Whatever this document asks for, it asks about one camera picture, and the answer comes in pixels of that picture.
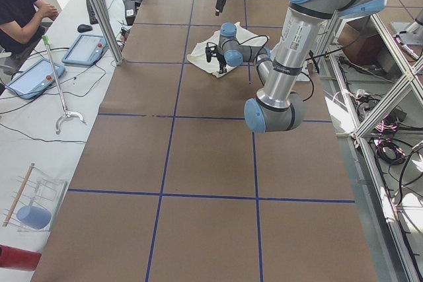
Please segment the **blue teach pendant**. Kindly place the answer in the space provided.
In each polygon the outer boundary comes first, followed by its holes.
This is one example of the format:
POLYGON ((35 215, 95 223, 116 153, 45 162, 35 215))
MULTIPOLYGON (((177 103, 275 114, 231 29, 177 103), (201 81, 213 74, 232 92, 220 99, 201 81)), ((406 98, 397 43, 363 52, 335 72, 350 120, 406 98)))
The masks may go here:
POLYGON ((80 34, 61 61, 69 65, 92 66, 104 55, 107 48, 108 44, 103 36, 80 34))
POLYGON ((42 94, 54 80, 50 61, 42 58, 6 84, 5 88, 18 97, 29 100, 42 94))

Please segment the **red cylinder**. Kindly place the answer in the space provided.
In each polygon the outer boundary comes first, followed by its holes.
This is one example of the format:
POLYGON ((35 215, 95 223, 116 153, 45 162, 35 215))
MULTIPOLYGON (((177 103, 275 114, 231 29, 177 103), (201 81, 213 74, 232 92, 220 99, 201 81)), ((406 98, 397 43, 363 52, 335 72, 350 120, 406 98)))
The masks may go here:
POLYGON ((21 271, 34 271, 41 253, 1 245, 1 267, 21 271))

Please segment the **seated person in black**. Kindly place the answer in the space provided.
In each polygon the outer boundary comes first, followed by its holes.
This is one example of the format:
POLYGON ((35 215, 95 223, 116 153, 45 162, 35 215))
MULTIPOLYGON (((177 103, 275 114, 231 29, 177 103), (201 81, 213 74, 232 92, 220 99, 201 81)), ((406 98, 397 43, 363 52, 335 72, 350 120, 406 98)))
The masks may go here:
POLYGON ((46 32, 42 20, 55 20, 58 10, 44 0, 1 0, 1 47, 8 75, 18 71, 46 32))

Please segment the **far blue teach pendant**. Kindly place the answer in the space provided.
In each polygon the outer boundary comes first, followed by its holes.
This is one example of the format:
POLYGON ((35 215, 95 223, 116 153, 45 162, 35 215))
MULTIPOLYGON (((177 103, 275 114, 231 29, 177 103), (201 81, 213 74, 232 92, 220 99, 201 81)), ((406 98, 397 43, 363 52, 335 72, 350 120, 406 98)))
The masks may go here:
POLYGON ((80 34, 61 61, 69 65, 92 66, 104 55, 107 48, 108 44, 103 36, 80 34))

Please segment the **cream long-sleeve Twinkle shirt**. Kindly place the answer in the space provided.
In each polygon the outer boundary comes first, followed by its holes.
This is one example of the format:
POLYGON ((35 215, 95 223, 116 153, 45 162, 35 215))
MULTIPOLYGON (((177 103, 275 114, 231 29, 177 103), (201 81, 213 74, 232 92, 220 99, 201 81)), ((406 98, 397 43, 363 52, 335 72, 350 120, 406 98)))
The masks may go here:
MULTIPOLYGON (((247 44, 259 46, 265 43, 265 38, 243 28, 240 22, 235 23, 235 28, 237 30, 236 37, 240 42, 246 41, 247 44)), ((216 78, 223 77, 236 68, 226 65, 225 69, 221 70, 219 60, 215 54, 215 47, 219 39, 220 29, 216 30, 208 39, 198 42, 192 52, 186 56, 188 62, 192 65, 216 78)))

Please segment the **blue cup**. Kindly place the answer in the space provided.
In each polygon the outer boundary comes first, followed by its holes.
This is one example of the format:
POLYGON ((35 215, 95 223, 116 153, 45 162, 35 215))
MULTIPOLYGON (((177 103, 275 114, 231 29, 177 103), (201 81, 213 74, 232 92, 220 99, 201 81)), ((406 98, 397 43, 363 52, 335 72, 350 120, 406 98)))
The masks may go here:
POLYGON ((40 230, 46 227, 52 218, 52 214, 47 209, 26 205, 17 212, 17 219, 24 225, 32 229, 40 230))

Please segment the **black computer mouse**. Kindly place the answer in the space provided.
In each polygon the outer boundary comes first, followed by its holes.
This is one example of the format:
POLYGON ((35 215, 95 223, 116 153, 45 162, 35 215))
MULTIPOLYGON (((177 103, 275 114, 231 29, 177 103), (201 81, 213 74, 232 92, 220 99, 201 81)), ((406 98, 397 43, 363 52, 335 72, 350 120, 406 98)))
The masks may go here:
POLYGON ((93 29, 93 27, 92 27, 91 25, 88 25, 88 24, 80 24, 80 25, 77 27, 77 31, 78 31, 79 33, 89 32, 89 31, 91 31, 92 29, 93 29))

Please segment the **black power adapter box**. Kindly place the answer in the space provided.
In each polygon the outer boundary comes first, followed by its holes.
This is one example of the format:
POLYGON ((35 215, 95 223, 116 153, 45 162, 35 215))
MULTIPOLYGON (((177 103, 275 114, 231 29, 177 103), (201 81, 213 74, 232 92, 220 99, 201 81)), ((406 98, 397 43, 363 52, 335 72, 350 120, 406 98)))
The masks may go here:
POLYGON ((135 1, 132 0, 125 0, 124 1, 124 9, 125 9, 125 20, 128 26, 131 26, 136 18, 136 5, 135 1))

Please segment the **clear acrylic drying rack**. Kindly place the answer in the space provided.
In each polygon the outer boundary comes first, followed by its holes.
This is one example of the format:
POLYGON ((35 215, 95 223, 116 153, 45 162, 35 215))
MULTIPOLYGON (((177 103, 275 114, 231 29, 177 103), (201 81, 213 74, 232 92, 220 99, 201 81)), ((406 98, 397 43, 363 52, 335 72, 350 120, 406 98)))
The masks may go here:
POLYGON ((68 181, 54 178, 30 164, 24 176, 17 177, 18 188, 11 193, 11 203, 1 210, 1 226, 14 227, 19 232, 50 232, 68 188, 68 181), (26 205, 47 209, 52 214, 50 223, 43 229, 32 229, 17 219, 18 210, 26 205))

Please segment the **near blue teach pendant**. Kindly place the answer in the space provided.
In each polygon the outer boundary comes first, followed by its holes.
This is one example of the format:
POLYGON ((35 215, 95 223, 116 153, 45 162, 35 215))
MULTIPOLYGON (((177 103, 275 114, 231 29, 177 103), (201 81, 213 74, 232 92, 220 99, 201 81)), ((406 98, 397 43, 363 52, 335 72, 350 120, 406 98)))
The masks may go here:
POLYGON ((42 58, 6 84, 5 88, 18 97, 29 100, 42 94, 54 80, 50 61, 42 58))

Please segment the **reacher grabber stick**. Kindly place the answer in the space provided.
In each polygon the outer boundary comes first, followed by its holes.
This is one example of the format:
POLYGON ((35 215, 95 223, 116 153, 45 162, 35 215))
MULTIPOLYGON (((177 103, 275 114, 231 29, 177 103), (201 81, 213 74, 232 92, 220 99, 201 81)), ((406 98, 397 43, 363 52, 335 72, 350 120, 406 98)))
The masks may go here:
POLYGON ((67 104, 65 102, 64 95, 63 95, 63 91, 61 89, 61 85, 60 85, 60 82, 59 82, 59 77, 58 77, 58 73, 56 71, 56 66, 55 66, 54 61, 52 59, 51 47, 50 47, 48 37, 46 35, 43 35, 42 41, 43 41, 45 48, 46 48, 48 61, 50 63, 50 67, 52 68, 54 80, 56 82, 57 90, 58 90, 58 93, 59 93, 59 97, 60 97, 61 105, 62 105, 62 109, 63 109, 63 115, 61 115, 56 121, 56 134, 59 135, 61 133, 61 124, 63 122, 69 121, 72 118, 78 118, 82 123, 86 123, 86 122, 85 122, 83 115, 80 112, 71 111, 71 110, 68 109, 67 104))

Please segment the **aluminium frame post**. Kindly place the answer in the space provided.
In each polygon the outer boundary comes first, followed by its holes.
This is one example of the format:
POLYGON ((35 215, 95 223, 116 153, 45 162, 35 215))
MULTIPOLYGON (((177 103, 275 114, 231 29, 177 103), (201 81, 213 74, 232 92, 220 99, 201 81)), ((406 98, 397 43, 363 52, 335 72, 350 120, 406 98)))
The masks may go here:
POLYGON ((116 65, 121 65, 124 58, 120 47, 114 36, 112 27, 110 25, 109 19, 107 18, 106 9, 102 5, 101 0, 89 0, 93 6, 94 12, 100 24, 100 29, 102 30, 103 36, 108 44, 109 50, 112 53, 116 65))

